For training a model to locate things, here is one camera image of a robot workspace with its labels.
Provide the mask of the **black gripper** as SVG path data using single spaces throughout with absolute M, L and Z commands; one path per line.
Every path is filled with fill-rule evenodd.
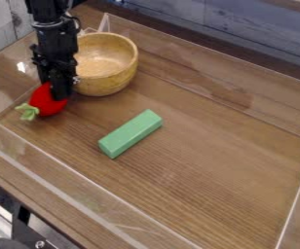
M 70 96 L 70 85 L 75 82 L 77 34 L 81 22 L 69 15 L 34 15 L 32 27 L 38 43 L 30 46 L 32 63 L 36 66 L 40 84 L 51 82 L 55 100 Z

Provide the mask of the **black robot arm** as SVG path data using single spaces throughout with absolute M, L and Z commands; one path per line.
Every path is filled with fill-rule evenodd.
M 73 94 L 77 82 L 78 52 L 77 35 L 79 19 L 67 14 L 74 0 L 26 0 L 27 12 L 32 16 L 36 43 L 30 46 L 31 61 L 36 66 L 40 83 L 50 83 L 55 100 Z

